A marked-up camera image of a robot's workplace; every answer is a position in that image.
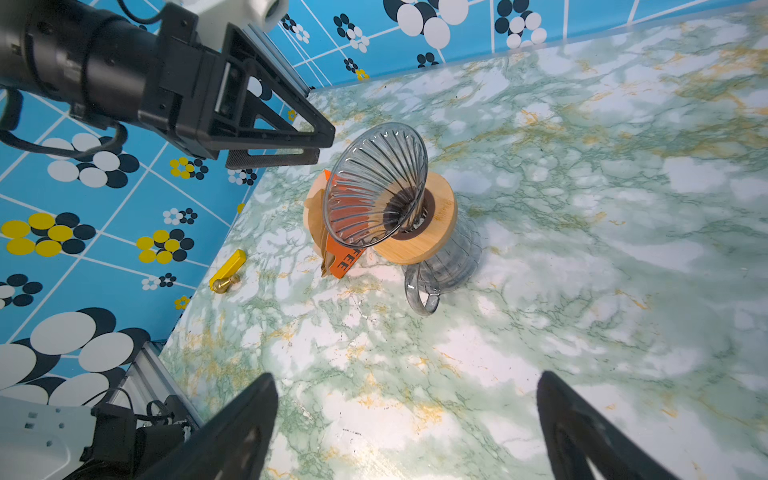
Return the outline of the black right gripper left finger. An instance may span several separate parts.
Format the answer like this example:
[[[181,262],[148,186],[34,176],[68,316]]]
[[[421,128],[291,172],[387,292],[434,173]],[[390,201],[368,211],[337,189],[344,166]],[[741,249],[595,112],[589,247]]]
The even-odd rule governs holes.
[[[142,479],[258,479],[266,463],[278,412],[270,373],[251,385],[149,468]]]

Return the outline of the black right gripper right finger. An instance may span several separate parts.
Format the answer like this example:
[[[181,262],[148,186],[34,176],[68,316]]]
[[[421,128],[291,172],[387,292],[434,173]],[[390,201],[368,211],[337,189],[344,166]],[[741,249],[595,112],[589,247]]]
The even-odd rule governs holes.
[[[592,479],[595,472],[605,479],[675,477],[554,372],[542,373],[536,400],[556,479]]]

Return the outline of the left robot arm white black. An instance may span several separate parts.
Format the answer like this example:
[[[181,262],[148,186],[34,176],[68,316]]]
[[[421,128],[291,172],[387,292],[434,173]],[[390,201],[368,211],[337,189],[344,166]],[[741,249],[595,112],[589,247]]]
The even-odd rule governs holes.
[[[80,1],[1,5],[1,140],[45,153],[15,131],[23,96],[67,103],[72,118],[152,131],[184,153],[230,168],[313,165],[334,126],[308,101],[308,87],[268,38],[285,1],[169,1],[159,27],[127,9]]]

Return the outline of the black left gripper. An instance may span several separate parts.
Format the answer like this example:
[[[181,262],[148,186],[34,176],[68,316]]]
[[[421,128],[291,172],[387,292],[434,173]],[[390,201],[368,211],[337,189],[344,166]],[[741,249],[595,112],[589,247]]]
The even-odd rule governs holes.
[[[193,157],[226,168],[259,169],[318,163],[335,127],[246,32],[226,25],[222,50],[198,39],[198,16],[177,4],[160,12],[155,65],[149,69],[138,120]],[[251,154],[256,148],[310,148]]]

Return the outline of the clear glass carafe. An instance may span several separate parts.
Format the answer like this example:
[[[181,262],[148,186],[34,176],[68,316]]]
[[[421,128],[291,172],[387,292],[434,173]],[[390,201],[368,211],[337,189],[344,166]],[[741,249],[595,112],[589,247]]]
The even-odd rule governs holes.
[[[460,209],[446,244],[429,259],[404,267],[404,290],[410,307],[421,316],[435,313],[443,293],[471,278],[480,264],[481,252],[475,224]]]

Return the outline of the ribbed glass dripper cone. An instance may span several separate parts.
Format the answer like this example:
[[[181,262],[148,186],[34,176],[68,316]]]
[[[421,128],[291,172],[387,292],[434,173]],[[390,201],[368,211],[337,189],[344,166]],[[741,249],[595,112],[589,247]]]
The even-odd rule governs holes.
[[[411,126],[387,122],[358,136],[333,167],[324,221],[347,247],[370,248],[422,222],[428,153]]]

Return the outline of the round wooden dripper holder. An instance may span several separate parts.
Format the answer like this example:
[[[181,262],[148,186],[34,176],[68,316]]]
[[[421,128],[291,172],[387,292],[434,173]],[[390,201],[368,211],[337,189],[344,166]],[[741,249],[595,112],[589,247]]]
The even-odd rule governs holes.
[[[399,187],[365,197],[330,171],[319,174],[303,206],[303,223],[323,271],[343,277],[372,249],[397,265],[424,261],[458,228],[458,201],[447,179],[427,175],[422,189]]]

